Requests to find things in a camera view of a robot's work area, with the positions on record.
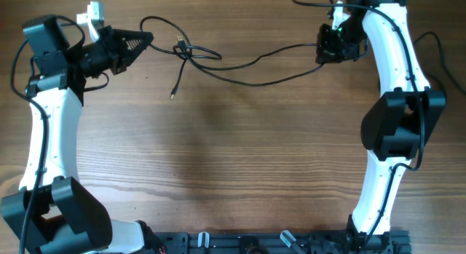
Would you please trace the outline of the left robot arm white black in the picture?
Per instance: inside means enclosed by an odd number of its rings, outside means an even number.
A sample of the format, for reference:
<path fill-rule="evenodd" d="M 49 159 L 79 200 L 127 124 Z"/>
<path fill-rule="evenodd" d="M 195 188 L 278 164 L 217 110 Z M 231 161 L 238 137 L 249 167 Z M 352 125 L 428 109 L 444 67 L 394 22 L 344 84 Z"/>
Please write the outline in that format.
<path fill-rule="evenodd" d="M 21 253 L 161 253 L 164 245 L 143 222 L 110 218 L 79 182 L 76 137 L 88 78 L 124 72 L 153 41 L 143 31 L 95 30 L 91 44 L 70 45 L 73 21 L 45 15 L 23 24 L 33 50 L 31 76 L 20 97 L 31 107 L 28 164 L 16 194 L 1 201 L 1 216 Z"/>

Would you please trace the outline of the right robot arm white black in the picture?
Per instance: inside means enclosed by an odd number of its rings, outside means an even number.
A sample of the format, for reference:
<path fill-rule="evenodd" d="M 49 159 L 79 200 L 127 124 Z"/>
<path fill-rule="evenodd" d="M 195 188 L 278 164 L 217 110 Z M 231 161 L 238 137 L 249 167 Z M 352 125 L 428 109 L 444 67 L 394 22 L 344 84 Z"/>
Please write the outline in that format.
<path fill-rule="evenodd" d="M 431 89 L 419 68 L 406 0 L 346 0 L 330 6 L 333 23 L 320 27 L 316 62 L 357 60 L 360 45 L 369 41 L 379 73 L 380 98 L 361 123 L 368 164 L 349 223 L 354 247 L 364 250 L 385 243 L 403 174 L 420 168 L 446 96 Z"/>

